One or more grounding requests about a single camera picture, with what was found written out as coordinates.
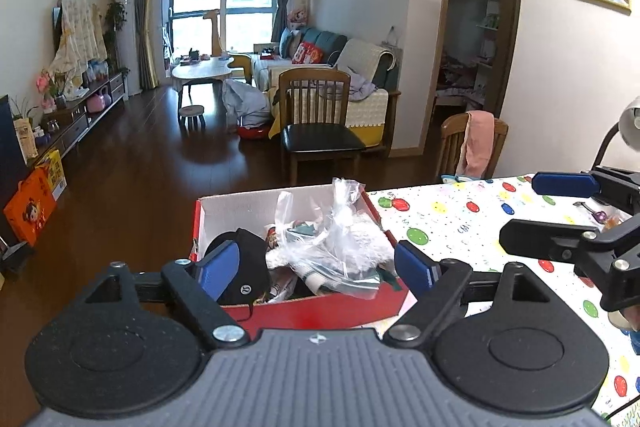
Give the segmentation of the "black cap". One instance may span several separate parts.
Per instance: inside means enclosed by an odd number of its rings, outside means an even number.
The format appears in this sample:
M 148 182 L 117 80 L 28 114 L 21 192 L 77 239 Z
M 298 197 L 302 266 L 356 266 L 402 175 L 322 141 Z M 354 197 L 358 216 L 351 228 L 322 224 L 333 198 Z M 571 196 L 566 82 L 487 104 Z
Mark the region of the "black cap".
M 266 242 L 245 229 L 218 235 L 202 259 L 200 284 L 221 306 L 252 305 L 268 293 Z

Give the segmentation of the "clear plastic bag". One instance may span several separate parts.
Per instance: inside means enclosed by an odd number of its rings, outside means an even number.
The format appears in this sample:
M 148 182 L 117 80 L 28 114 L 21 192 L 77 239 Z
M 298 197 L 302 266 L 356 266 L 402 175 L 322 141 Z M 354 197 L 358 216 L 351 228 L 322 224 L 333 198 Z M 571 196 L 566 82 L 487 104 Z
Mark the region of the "clear plastic bag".
M 394 247 L 363 196 L 361 183 L 341 178 L 319 197 L 303 187 L 280 192 L 267 268 L 290 269 L 314 295 L 373 299 L 384 277 L 395 275 Z

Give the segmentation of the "christmas pattern stocking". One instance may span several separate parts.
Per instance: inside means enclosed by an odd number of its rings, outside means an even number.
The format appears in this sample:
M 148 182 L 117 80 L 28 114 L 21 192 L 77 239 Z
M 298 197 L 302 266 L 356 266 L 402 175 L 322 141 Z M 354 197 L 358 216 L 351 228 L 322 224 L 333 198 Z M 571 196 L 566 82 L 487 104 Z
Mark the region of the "christmas pattern stocking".
M 266 265 L 288 268 L 314 295 L 373 298 L 385 273 L 394 275 L 394 247 L 364 213 L 337 220 L 276 222 Z

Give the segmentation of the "grey desk lamp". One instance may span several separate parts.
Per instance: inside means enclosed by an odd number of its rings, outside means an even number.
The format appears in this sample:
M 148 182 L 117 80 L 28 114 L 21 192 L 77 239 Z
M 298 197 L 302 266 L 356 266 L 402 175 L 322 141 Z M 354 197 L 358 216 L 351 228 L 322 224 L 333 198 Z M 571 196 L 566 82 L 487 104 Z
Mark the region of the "grey desk lamp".
M 614 126 L 608 130 L 601 145 L 599 147 L 596 158 L 594 158 L 592 169 L 599 167 L 602 164 L 602 160 L 605 156 L 608 146 L 611 144 L 616 135 L 619 135 L 624 143 L 631 148 L 639 152 L 640 150 L 640 98 L 634 99 L 630 102 L 623 113 L 620 114 L 620 118 Z

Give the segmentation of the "pink towel on chair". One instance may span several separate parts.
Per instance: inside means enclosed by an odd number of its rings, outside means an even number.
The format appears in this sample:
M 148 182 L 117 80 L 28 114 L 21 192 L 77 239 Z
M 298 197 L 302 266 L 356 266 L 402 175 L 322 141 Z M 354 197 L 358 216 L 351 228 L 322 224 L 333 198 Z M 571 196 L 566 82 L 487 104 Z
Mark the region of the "pink towel on chair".
M 487 170 L 494 149 L 495 117 L 484 110 L 471 110 L 466 116 L 468 120 L 456 173 L 480 178 Z

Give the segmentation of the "wooden chair near table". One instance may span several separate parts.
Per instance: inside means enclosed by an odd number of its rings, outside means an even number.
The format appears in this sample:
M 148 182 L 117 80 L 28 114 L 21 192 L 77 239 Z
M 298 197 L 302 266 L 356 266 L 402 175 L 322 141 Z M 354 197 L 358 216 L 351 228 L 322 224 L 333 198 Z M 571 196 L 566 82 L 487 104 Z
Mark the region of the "wooden chair near table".
M 495 172 L 509 126 L 484 110 L 451 116 L 440 126 L 435 180 L 444 176 L 489 179 Z

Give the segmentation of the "small wooden stool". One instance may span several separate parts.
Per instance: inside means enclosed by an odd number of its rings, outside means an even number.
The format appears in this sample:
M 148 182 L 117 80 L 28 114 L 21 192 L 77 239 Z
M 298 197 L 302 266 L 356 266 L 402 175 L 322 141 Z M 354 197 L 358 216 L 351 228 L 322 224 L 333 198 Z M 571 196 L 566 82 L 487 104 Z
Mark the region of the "small wooden stool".
M 185 128 L 205 127 L 204 106 L 198 104 L 181 106 L 178 109 L 178 121 Z

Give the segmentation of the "yellow carton box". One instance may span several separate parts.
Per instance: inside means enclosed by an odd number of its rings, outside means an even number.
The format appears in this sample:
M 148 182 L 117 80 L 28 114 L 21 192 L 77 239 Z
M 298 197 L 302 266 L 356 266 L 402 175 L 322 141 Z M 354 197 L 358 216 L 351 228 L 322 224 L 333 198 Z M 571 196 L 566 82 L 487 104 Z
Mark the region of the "yellow carton box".
M 57 148 L 49 150 L 37 162 L 36 168 L 43 172 L 53 198 L 58 200 L 67 187 L 60 151 Z

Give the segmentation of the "grey bag on floor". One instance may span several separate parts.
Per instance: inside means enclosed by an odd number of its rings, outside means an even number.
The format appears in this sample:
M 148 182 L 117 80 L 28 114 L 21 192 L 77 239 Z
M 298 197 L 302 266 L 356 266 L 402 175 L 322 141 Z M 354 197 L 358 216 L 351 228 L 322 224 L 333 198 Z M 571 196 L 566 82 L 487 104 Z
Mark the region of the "grey bag on floor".
M 235 124 L 248 129 L 265 126 L 271 119 L 268 95 L 246 82 L 226 79 L 222 84 L 222 103 Z

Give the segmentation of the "low tv cabinet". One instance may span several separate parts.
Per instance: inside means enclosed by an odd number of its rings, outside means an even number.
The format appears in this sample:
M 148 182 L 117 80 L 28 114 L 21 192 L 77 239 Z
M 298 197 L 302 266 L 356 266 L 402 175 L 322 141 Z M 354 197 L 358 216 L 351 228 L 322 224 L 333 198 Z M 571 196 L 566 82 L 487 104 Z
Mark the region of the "low tv cabinet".
M 102 113 L 89 114 L 86 109 L 86 101 L 91 95 L 99 91 L 103 86 L 110 88 L 112 104 Z M 119 106 L 125 98 L 125 79 L 121 72 L 108 79 L 93 83 L 89 92 L 82 98 L 73 102 L 67 102 L 66 107 L 42 118 L 44 130 L 48 132 L 50 141 L 37 146 L 38 155 L 27 161 L 29 169 L 35 168 L 42 156 L 57 148 L 62 158 L 70 153 L 79 142 L 105 117 L 112 109 Z

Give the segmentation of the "white kids table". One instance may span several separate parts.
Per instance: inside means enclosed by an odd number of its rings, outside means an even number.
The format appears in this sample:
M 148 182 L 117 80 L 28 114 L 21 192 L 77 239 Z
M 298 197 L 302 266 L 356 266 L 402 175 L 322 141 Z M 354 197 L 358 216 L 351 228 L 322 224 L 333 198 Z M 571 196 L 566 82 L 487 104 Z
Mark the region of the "white kids table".
M 178 95 L 177 107 L 182 106 L 182 91 L 185 87 L 201 86 L 230 78 L 232 70 L 228 62 L 220 57 L 212 57 L 208 61 L 196 64 L 179 65 L 171 69 L 172 87 Z

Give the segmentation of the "sofa with cream cover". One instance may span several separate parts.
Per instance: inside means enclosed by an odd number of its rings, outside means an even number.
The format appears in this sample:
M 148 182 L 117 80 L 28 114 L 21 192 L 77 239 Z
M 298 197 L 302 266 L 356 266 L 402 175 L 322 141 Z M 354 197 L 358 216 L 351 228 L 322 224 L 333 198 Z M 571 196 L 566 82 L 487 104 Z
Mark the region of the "sofa with cream cover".
M 314 27 L 285 31 L 276 53 L 258 46 L 252 55 L 256 87 L 270 103 L 275 138 L 286 126 L 341 122 L 364 150 L 384 157 L 392 149 L 398 89 L 398 52 Z

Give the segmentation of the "wooden chair black seat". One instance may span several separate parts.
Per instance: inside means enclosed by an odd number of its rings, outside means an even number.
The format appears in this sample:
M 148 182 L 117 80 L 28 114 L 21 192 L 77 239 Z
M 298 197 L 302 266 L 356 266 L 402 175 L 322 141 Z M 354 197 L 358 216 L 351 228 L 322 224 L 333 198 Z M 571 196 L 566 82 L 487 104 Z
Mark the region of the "wooden chair black seat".
M 346 126 L 350 76 L 333 68 L 290 68 L 279 76 L 283 168 L 290 184 L 305 161 L 344 159 L 357 172 L 366 148 Z

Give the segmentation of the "pink flowers in vase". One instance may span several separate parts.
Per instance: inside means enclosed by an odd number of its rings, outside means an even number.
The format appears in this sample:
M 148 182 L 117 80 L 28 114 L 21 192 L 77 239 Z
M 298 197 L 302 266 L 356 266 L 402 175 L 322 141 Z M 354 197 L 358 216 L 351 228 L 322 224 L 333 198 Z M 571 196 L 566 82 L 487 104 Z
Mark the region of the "pink flowers in vase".
M 51 114 L 65 103 L 64 89 L 66 78 L 62 72 L 51 74 L 43 69 L 36 79 L 37 91 L 41 96 L 43 113 Z

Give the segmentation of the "white floor air conditioner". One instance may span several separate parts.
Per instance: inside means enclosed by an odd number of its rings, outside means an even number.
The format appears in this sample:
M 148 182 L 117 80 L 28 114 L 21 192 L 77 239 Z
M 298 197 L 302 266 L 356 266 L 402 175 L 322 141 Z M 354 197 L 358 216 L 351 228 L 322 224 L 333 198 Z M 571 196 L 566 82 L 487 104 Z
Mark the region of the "white floor air conditioner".
M 128 98 L 141 93 L 139 57 L 134 0 L 114 0 L 118 9 L 116 20 L 116 48 L 119 68 L 126 74 L 125 92 Z

